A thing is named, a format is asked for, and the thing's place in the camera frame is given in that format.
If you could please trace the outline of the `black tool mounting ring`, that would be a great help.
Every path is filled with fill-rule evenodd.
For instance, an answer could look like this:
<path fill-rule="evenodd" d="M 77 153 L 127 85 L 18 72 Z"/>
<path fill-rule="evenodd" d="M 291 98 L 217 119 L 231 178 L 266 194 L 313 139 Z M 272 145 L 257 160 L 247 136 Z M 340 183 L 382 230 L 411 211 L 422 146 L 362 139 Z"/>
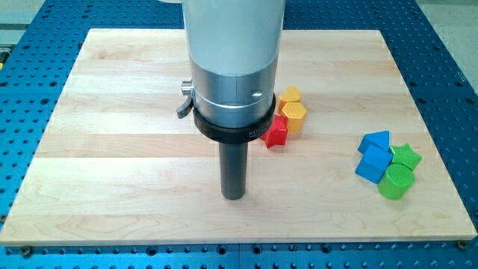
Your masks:
<path fill-rule="evenodd" d="M 219 143 L 241 144 L 248 143 L 262 136 L 271 126 L 276 108 L 276 96 L 273 94 L 271 106 L 267 113 L 257 122 L 243 128 L 226 128 L 216 126 L 207 121 L 195 107 L 193 120 L 198 130 L 209 139 Z"/>

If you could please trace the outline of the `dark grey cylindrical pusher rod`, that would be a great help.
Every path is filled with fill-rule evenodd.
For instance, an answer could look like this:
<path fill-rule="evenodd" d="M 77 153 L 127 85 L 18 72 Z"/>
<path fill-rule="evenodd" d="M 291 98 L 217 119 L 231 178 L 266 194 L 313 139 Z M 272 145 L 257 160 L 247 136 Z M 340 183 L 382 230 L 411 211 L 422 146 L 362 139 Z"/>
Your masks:
<path fill-rule="evenodd" d="M 219 144 L 221 193 L 228 200 L 239 200 L 246 192 L 248 144 Z"/>

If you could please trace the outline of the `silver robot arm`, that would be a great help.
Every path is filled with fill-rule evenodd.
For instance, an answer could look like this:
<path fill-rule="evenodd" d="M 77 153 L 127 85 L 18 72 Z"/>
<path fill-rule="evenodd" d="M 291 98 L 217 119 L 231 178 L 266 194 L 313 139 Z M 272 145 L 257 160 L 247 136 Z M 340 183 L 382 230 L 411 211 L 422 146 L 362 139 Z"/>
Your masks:
<path fill-rule="evenodd" d="M 284 0 L 183 0 L 191 79 L 176 113 L 219 144 L 221 193 L 246 191 L 248 143 L 271 126 Z"/>

